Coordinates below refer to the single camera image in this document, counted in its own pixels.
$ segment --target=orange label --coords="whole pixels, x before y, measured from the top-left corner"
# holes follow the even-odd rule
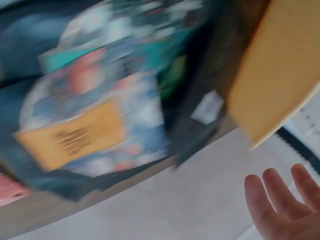
[[[114,100],[108,100],[84,115],[65,123],[16,134],[21,144],[46,171],[125,139],[121,114]]]

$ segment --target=white label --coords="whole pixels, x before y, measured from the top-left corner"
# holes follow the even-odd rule
[[[191,118],[205,125],[210,124],[217,119],[223,104],[224,100],[219,94],[216,91],[211,91],[204,95]]]

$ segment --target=floor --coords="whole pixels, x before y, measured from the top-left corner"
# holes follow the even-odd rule
[[[250,151],[236,129],[179,169],[169,168],[105,201],[12,240],[261,240],[243,182],[276,168],[297,194],[290,167],[303,163],[273,135]]]

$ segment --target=hand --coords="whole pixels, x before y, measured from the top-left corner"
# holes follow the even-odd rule
[[[245,198],[253,222],[265,240],[320,240],[320,188],[301,164],[294,165],[291,174],[305,204],[295,199],[275,169],[263,173],[276,211],[260,178],[245,178]]]

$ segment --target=cardboard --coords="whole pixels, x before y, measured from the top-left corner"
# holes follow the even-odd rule
[[[319,89],[320,1],[273,0],[227,97],[256,147]]]

